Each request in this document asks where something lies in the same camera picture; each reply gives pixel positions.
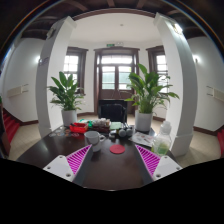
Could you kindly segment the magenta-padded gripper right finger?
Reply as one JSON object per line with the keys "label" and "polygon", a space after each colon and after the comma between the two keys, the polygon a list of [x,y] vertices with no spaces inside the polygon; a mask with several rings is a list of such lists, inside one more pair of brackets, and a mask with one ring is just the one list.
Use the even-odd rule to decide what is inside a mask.
{"label": "magenta-padded gripper right finger", "polygon": [[140,173],[145,185],[182,169],[182,167],[168,155],[160,157],[139,145],[136,145],[135,148]]}

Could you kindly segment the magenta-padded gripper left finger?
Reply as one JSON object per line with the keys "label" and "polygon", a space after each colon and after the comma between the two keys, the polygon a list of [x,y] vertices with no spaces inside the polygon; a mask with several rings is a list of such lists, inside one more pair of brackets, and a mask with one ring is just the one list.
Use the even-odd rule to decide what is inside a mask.
{"label": "magenta-padded gripper left finger", "polygon": [[92,157],[92,154],[92,146],[87,145],[68,156],[57,156],[44,167],[44,170],[81,186],[86,173],[87,160]]}

